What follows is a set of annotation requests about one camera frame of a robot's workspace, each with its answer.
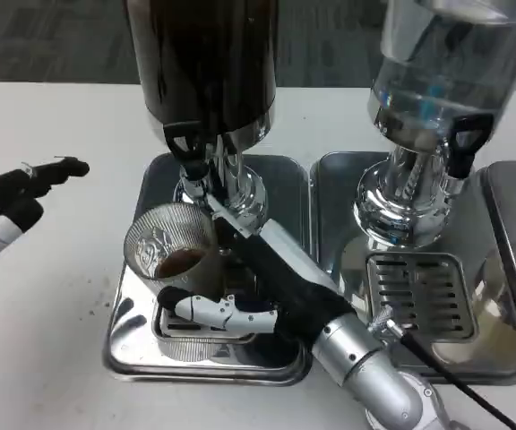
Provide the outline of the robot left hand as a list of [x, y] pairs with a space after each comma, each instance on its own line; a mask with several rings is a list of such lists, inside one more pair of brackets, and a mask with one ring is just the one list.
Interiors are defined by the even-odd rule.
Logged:
[[88, 163], [62, 157], [38, 166], [23, 165], [0, 175], [0, 253], [33, 228], [44, 214], [39, 198], [71, 177], [84, 177]]

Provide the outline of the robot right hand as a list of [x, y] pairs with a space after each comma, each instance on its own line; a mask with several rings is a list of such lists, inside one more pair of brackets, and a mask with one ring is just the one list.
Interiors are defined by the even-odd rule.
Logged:
[[186, 321], [237, 334], [286, 331], [309, 346], [330, 322], [354, 312], [332, 279], [276, 220], [268, 219], [253, 232], [215, 197], [208, 195], [207, 203], [214, 226], [261, 281], [273, 307], [245, 311], [235, 298], [214, 301], [175, 286], [161, 290], [161, 307]]

